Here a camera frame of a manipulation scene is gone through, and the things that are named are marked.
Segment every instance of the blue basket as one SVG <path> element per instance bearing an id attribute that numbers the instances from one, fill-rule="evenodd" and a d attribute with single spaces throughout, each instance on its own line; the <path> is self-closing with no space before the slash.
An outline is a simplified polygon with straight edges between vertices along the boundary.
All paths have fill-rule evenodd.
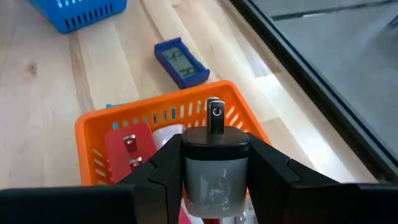
<path id="1" fill-rule="evenodd" d="M 61 33 L 122 12 L 127 0 L 29 0 Z"/>

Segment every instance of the wooden tabletop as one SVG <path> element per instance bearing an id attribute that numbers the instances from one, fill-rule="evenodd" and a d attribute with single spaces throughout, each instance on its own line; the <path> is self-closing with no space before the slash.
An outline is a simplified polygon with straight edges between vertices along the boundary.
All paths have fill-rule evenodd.
<path id="1" fill-rule="evenodd" d="M 340 182 L 376 181 L 228 0 L 129 0 L 68 35 L 2 0 L 0 33 L 0 188 L 80 184 L 76 119 L 178 91 L 154 57 L 175 37 L 209 82 L 237 85 L 278 150 Z"/>

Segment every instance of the red charger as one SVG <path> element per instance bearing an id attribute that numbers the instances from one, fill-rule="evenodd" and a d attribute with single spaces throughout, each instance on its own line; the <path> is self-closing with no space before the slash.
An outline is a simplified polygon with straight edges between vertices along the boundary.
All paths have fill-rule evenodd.
<path id="1" fill-rule="evenodd" d="M 152 131 L 146 123 L 110 131 L 105 135 L 112 178 L 119 182 L 156 152 Z"/>

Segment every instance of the orange basket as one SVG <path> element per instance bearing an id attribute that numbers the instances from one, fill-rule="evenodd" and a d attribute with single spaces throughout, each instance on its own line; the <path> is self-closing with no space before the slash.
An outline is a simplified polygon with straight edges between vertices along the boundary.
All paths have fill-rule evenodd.
<path id="1" fill-rule="evenodd" d="M 104 136 L 115 126 L 147 122 L 152 131 L 173 124 L 183 124 L 186 128 L 204 126 L 206 99 L 211 96 L 225 102 L 226 126 L 248 131 L 269 143 L 235 85 L 229 81 L 218 81 L 82 115 L 75 125 L 82 184 L 114 184 Z"/>

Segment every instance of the blue digital hygrometer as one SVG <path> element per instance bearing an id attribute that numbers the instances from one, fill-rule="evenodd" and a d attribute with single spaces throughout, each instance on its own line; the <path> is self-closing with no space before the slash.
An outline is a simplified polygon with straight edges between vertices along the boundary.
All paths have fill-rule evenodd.
<path id="1" fill-rule="evenodd" d="M 181 38 L 155 45 L 155 56 L 181 89 L 204 83 L 210 71 L 189 52 Z"/>

